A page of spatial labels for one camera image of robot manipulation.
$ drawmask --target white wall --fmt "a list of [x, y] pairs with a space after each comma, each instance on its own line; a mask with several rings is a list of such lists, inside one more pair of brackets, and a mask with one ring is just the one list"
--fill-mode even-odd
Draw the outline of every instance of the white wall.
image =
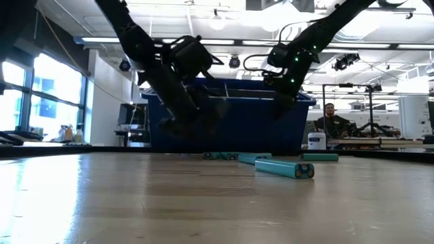
[[121, 103], [145, 103], [139, 96], [138, 87], [121, 72], [107, 64], [98, 51], [91, 50], [89, 71], [92, 73], [87, 85], [85, 112], [85, 141], [104, 146], [118, 146], [118, 137], [113, 132], [119, 129], [117, 121]]
[[[336, 111], [336, 115], [341, 116], [344, 119], [353, 121], [356, 123], [357, 127], [362, 127], [369, 122], [369, 112], [368, 111]], [[322, 111], [310, 110], [307, 113], [307, 121], [314, 121], [323, 116]], [[394, 128], [399, 128], [399, 113], [398, 112], [381, 112], [378, 113], [374, 111], [374, 122], [379, 125], [389, 125]]]

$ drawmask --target blue plastic bin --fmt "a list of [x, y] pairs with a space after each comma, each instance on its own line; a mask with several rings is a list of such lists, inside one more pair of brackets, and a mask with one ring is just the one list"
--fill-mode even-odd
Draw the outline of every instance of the blue plastic bin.
[[[216, 135], [194, 142], [175, 138], [157, 128], [158, 122], [170, 114], [152, 90], [142, 94], [148, 100], [151, 147], [161, 152], [297, 152], [300, 150], [304, 124], [309, 106], [316, 100], [299, 93], [296, 106], [280, 120], [273, 120], [273, 101], [270, 98], [252, 98], [258, 92], [272, 96], [273, 88], [262, 81], [218, 79], [208, 88], [229, 91], [230, 104], [226, 116], [220, 122]], [[247, 93], [249, 98], [235, 98]]]

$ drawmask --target man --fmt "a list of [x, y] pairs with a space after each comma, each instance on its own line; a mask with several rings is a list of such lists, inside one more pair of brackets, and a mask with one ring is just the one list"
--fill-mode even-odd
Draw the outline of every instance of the man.
[[321, 117], [317, 120], [318, 129], [324, 129], [324, 119], [327, 137], [343, 138], [348, 136], [347, 123], [349, 121], [334, 114], [334, 105], [332, 103], [325, 105], [325, 118]]

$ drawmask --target teal foam roller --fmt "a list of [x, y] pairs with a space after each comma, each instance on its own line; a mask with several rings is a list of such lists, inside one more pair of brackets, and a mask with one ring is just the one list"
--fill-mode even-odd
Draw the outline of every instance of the teal foam roller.
[[293, 179], [309, 179], [315, 175], [315, 168], [311, 163], [292, 163], [277, 159], [257, 159], [255, 169]]
[[238, 161], [255, 165], [257, 159], [270, 159], [272, 157], [271, 153], [243, 153], [238, 155]]
[[303, 161], [339, 161], [339, 155], [335, 153], [303, 153], [300, 158]]
[[221, 152], [220, 158], [226, 159], [226, 160], [237, 160], [238, 155], [240, 155], [242, 152]]
[[219, 152], [204, 152], [202, 154], [202, 159], [206, 160], [213, 160], [213, 159], [219, 159], [220, 153]]

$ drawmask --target window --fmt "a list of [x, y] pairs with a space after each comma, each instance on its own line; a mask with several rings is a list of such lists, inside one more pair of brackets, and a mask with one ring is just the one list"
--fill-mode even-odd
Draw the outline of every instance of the window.
[[16, 90], [5, 90], [0, 96], [0, 131], [15, 130], [20, 124], [22, 92]]
[[6, 82], [15, 85], [24, 85], [24, 76], [26, 71], [23, 68], [9, 62], [4, 62], [2, 66], [3, 76], [5, 77]]
[[43, 128], [44, 135], [56, 134], [61, 125], [77, 127], [79, 108], [33, 95], [30, 126]]
[[78, 104], [82, 78], [81, 74], [71, 67], [41, 54], [35, 58], [32, 89]]

